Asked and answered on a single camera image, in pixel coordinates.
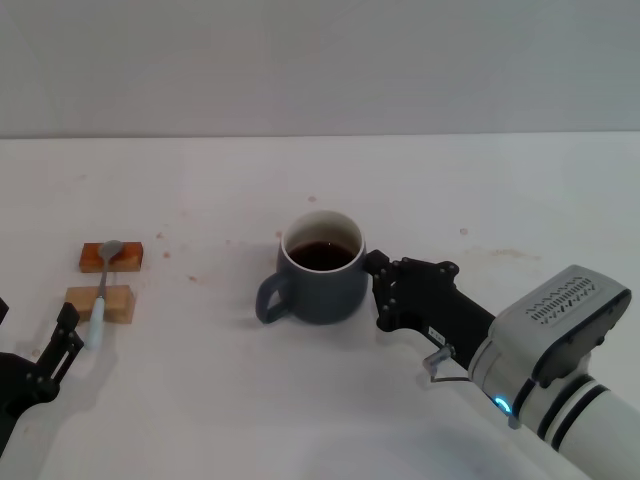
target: white spoon handle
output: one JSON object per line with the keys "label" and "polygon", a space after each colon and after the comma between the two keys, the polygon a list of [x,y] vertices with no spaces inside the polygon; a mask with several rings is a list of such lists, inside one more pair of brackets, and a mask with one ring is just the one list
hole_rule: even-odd
{"label": "white spoon handle", "polygon": [[93,304],[91,318],[89,319],[89,336],[86,347],[88,350],[95,350],[102,343],[102,330],[104,327],[104,298],[96,298]]}

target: mug handle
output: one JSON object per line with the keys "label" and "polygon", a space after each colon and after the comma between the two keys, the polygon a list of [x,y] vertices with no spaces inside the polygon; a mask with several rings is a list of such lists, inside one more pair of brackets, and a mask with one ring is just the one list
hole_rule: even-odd
{"label": "mug handle", "polygon": [[286,287],[288,283],[289,277],[282,272],[277,272],[260,285],[256,296],[256,316],[262,323],[273,323],[289,313],[289,307],[282,301],[269,308],[269,300],[271,300],[273,294]]}

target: dark liquid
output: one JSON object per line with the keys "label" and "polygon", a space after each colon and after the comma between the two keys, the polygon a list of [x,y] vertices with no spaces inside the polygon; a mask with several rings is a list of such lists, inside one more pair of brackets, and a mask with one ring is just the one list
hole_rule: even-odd
{"label": "dark liquid", "polygon": [[314,242],[294,248],[289,252],[289,257],[309,270],[326,272],[344,267],[355,255],[335,243]]}

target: mug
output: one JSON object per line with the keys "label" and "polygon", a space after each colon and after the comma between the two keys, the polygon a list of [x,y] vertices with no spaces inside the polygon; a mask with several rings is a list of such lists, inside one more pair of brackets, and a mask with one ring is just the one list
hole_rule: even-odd
{"label": "mug", "polygon": [[[304,215],[280,239],[277,271],[258,289],[257,317],[272,323],[291,313],[318,325],[345,320],[367,291],[365,255],[364,236],[346,215]],[[276,292],[280,303],[269,307]]]}

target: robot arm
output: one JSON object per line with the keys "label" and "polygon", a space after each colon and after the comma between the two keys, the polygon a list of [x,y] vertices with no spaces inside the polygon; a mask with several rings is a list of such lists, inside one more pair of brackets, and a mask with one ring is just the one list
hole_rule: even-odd
{"label": "robot arm", "polygon": [[383,331],[409,328],[440,347],[508,417],[536,432],[594,480],[640,475],[640,414],[587,373],[631,301],[612,279],[572,266],[498,317],[461,294],[451,262],[389,262],[371,252],[365,268]]}

